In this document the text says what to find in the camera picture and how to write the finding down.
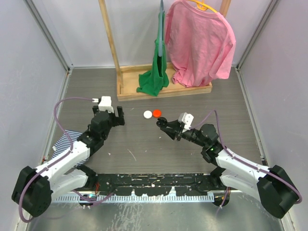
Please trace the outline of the black earbud case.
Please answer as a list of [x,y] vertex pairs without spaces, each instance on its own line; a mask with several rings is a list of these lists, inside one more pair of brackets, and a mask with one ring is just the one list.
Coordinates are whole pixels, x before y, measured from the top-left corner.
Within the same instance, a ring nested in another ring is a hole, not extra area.
[[157,122],[156,122],[156,125],[159,127],[159,128],[166,128],[167,127],[167,119],[165,117],[159,117],[157,119]]

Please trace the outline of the orange earbud case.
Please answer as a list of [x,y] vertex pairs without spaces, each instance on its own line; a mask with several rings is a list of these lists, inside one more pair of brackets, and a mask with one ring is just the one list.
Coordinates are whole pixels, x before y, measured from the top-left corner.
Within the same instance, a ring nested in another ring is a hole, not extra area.
[[153,110],[153,117],[159,118],[159,117],[161,117],[161,116],[162,116],[161,110],[159,110],[159,109]]

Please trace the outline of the white earbud case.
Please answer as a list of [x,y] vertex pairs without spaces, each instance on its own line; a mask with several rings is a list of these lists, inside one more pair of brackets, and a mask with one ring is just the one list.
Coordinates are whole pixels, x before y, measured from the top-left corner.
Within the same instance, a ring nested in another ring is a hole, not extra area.
[[146,110],[146,111],[144,111],[144,113],[143,113],[143,117],[144,117],[145,119],[150,119],[150,118],[152,118],[152,116],[153,116],[152,111]]

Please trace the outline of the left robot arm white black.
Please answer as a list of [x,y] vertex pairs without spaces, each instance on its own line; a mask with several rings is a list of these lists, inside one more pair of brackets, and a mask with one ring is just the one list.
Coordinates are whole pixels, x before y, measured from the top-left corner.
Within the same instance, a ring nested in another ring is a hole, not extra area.
[[121,106],[117,113],[93,107],[94,117],[88,128],[75,142],[50,161],[31,168],[24,167],[17,178],[12,200],[23,211],[36,218],[41,216],[58,197],[78,188],[90,191],[96,186],[96,173],[83,160],[95,154],[107,139],[111,128],[125,124]]

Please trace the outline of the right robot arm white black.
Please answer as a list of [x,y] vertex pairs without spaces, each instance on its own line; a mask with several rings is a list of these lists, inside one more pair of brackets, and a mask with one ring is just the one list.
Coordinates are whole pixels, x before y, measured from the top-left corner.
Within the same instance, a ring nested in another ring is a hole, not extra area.
[[282,167],[260,165],[232,152],[218,140],[214,125],[187,129],[184,122],[168,122],[164,117],[158,118],[156,124],[171,139],[185,139],[202,147],[203,159],[216,166],[211,173],[211,184],[215,189],[226,186],[240,190],[260,201],[276,218],[283,218],[293,205],[299,203],[297,188]]

